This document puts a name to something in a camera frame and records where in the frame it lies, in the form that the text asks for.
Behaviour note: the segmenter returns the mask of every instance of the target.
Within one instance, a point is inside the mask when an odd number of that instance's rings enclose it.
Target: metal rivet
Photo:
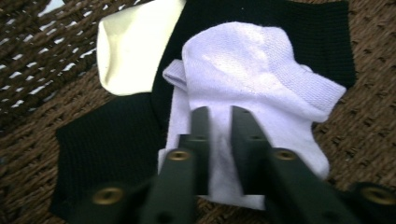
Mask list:
[[[278,150],[275,156],[282,161],[292,161],[296,159],[296,155],[287,150]]]
[[[123,196],[123,190],[119,188],[105,188],[97,191],[92,201],[96,204],[109,205],[118,202]]]
[[[190,156],[189,153],[185,151],[173,151],[169,154],[168,158],[172,161],[184,161]]]
[[[369,187],[361,190],[361,194],[372,203],[384,205],[396,204],[396,197],[384,189]]]

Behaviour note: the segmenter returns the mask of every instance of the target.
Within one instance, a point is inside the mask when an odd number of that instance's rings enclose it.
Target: ribbed knit fabric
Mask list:
[[[165,134],[149,97],[118,97],[57,131],[61,152],[51,213],[67,220],[97,185],[120,181],[135,186],[156,175]]]
[[[163,69],[181,59],[181,49],[192,36],[212,26],[242,21],[280,27],[290,38],[297,63],[308,65],[347,88],[355,82],[348,31],[348,2],[302,4],[284,0],[189,0],[163,54],[152,89],[151,102],[167,129],[173,87]]]

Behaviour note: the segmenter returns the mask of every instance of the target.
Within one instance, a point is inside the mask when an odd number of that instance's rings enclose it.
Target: brown wicker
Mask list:
[[[101,18],[134,4],[70,0],[39,17],[49,1],[0,1],[0,223],[63,223],[48,212],[54,133],[114,97],[99,84],[95,54],[81,55],[95,48]],[[314,133],[331,162],[330,183],[371,181],[395,191],[396,1],[349,4],[357,83]],[[199,223],[267,223],[257,211],[204,200],[198,207]]]

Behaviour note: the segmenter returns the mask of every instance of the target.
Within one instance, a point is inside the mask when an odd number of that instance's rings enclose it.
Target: white ankle sock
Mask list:
[[[163,75],[175,85],[166,149],[188,133],[190,112],[208,106],[211,147],[208,200],[263,209],[263,197],[243,196],[230,146],[231,106],[248,109],[273,147],[295,151],[320,178],[329,163],[311,132],[313,121],[327,119],[346,91],[294,61],[285,32],[242,22],[224,23],[191,38],[182,61]]]

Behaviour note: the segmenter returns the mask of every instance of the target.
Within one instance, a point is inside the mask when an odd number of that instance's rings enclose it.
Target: sock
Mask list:
[[[107,182],[133,188],[156,175],[165,137],[149,97],[116,97],[57,130],[60,154],[52,214],[68,221],[92,188]]]
[[[348,30],[348,2],[305,4],[284,0],[189,0],[181,12],[152,88],[151,103],[167,129],[173,86],[163,70],[181,60],[183,45],[194,35],[228,21],[282,28],[293,45],[297,63],[306,64],[347,88],[355,83],[355,68]]]
[[[312,122],[327,119],[345,88],[294,60],[286,33],[276,27],[229,22],[191,38],[182,61],[164,70],[175,86],[167,149],[188,131],[190,112],[208,106],[211,122],[211,177],[207,199],[263,209],[263,197],[243,196],[230,146],[231,106],[250,110],[273,147],[296,152],[320,178],[329,163],[311,133]]]
[[[97,60],[100,82],[107,91],[116,95],[151,91],[163,51],[185,3],[155,0],[101,19]]]

